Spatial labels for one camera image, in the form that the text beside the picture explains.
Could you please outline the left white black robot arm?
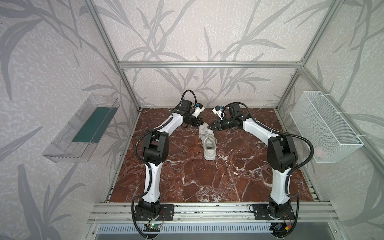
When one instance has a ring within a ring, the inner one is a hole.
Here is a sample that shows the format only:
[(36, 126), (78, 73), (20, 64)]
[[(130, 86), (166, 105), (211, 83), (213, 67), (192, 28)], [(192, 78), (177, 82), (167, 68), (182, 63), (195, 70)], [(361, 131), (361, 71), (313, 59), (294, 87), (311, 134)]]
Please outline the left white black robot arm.
[(139, 199), (137, 206), (132, 205), (135, 219), (155, 219), (160, 214), (160, 178), (162, 166), (169, 155), (169, 137), (182, 124), (197, 128), (203, 125), (199, 115), (204, 109), (197, 102), (195, 93), (186, 90), (178, 105), (169, 111), (170, 116), (139, 138), (134, 152), (136, 158), (146, 165), (146, 179), (144, 193), (133, 197), (132, 203)]

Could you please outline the white sneaker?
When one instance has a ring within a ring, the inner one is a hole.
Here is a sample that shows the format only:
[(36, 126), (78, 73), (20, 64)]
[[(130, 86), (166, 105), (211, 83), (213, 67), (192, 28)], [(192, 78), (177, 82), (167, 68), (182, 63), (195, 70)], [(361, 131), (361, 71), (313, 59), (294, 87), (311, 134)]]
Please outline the white sneaker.
[(208, 124), (203, 123), (199, 126), (199, 138), (202, 140), (204, 158), (212, 161), (216, 157), (217, 139), (213, 130), (208, 129)]

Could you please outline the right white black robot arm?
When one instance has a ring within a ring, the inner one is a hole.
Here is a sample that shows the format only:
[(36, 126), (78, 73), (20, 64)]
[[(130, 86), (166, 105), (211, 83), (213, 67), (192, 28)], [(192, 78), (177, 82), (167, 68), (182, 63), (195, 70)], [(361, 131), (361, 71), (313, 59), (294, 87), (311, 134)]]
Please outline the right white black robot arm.
[[(296, 170), (305, 166), (314, 156), (314, 146), (306, 138), (287, 132), (276, 131), (257, 120), (247, 105), (234, 102), (216, 106), (213, 113), (220, 119), (212, 122), (208, 129), (223, 131), (237, 127), (261, 140), (268, 148), (267, 161), (273, 169), (273, 188), (269, 197), (267, 213), (278, 220), (291, 211), (291, 200), (299, 194), (290, 194), (290, 179)], [(294, 138), (304, 141), (310, 148), (309, 156), (299, 165)]]

